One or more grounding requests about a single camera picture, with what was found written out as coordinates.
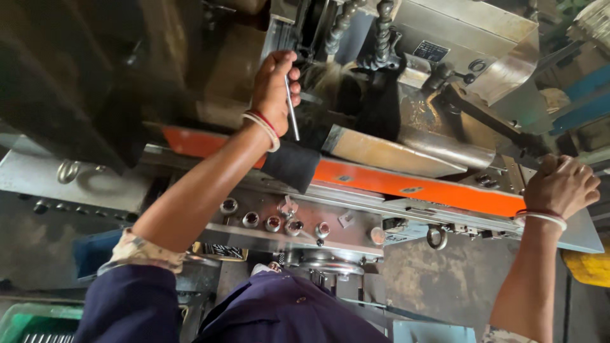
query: label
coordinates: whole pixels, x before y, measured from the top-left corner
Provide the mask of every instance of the label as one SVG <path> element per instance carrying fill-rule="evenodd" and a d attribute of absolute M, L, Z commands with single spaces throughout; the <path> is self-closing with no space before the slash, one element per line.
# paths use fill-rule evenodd
<path fill-rule="evenodd" d="M 440 62 L 440 60 L 447 55 L 449 50 L 450 49 L 444 48 L 443 46 L 424 40 L 419 44 L 417 49 L 415 49 L 413 55 L 428 61 Z"/>

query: green crate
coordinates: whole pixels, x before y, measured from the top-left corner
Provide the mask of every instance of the green crate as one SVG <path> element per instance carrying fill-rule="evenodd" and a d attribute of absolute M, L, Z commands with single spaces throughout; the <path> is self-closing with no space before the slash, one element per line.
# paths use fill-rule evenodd
<path fill-rule="evenodd" d="M 82 306 L 20 303 L 0 320 L 0 343 L 20 343 L 28 333 L 74 333 Z"/>

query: red bangle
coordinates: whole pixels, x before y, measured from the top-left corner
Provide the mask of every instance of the red bangle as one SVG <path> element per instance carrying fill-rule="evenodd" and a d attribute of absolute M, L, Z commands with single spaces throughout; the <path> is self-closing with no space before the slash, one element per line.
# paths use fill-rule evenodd
<path fill-rule="evenodd" d="M 554 217 L 565 220 L 561 214 L 558 214 L 557 212 L 549 210 L 549 209 L 520 209 L 519 211 L 517 211 L 517 213 L 515 213 L 515 215 L 517 215 L 519 213 L 524 213 L 524 212 L 548 214 L 548 215 L 552 215 Z"/>
<path fill-rule="evenodd" d="M 273 125 L 271 125 L 271 123 L 267 120 L 267 118 L 265 118 L 264 115 L 262 115 L 262 113 L 260 113 L 257 110 L 253 110 L 253 109 L 247 110 L 246 113 L 255 115 L 255 116 L 259 117 L 260 119 L 262 119 L 265 122 L 265 124 L 269 125 L 269 127 L 273 130 L 273 133 L 275 133 L 275 137 L 279 138 L 278 132 L 275 131 L 275 128 L 273 127 Z"/>

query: sleeve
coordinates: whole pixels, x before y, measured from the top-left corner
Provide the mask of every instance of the sleeve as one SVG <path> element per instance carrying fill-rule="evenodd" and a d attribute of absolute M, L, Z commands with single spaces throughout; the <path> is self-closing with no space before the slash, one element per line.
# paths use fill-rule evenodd
<path fill-rule="evenodd" d="M 178 342 L 181 320 L 174 272 L 184 254 L 147 242 L 129 229 L 98 270 L 85 297 L 75 342 Z"/>
<path fill-rule="evenodd" d="M 512 333 L 501 328 L 487 325 L 481 343 L 537 343 L 533 339 Z"/>

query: person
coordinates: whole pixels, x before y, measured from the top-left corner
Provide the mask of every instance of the person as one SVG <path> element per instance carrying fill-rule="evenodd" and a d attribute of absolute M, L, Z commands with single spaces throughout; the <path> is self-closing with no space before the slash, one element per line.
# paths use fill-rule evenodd
<path fill-rule="evenodd" d="M 252 110 L 282 136 L 300 103 L 296 54 L 271 53 L 256 78 Z M 226 144 L 170 187 L 124 230 L 87 292 L 76 342 L 177 342 L 174 273 L 184 251 L 256 161 L 274 146 L 268 127 L 244 119 Z M 485 342 L 552 341 L 557 242 L 569 218 L 597 201 L 600 180 L 571 157 L 544 158 L 525 190 L 525 230 L 493 306 Z M 196 342 L 385 342 L 376 328 L 323 287 L 278 265 L 259 268 L 205 318 Z"/>

